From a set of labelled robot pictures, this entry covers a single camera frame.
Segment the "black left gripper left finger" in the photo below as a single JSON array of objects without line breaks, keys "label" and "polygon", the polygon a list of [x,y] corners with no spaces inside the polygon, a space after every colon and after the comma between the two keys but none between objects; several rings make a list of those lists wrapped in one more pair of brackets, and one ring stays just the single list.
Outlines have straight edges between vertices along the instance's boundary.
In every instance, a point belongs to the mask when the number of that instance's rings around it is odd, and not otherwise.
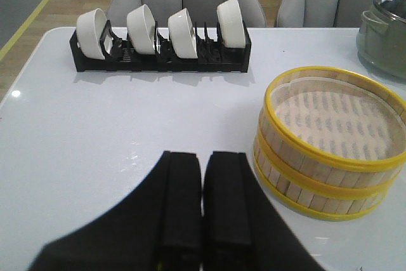
[{"label": "black left gripper left finger", "polygon": [[47,244],[30,270],[199,270],[201,190],[197,156],[165,151],[120,203]]}]

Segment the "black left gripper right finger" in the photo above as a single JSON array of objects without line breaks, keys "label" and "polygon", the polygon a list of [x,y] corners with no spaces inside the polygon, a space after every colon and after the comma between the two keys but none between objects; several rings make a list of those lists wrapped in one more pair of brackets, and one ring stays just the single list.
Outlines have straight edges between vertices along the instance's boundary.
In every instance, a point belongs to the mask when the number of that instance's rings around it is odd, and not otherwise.
[{"label": "black left gripper right finger", "polygon": [[244,153],[212,153],[203,203],[204,270],[322,269],[276,212]]}]

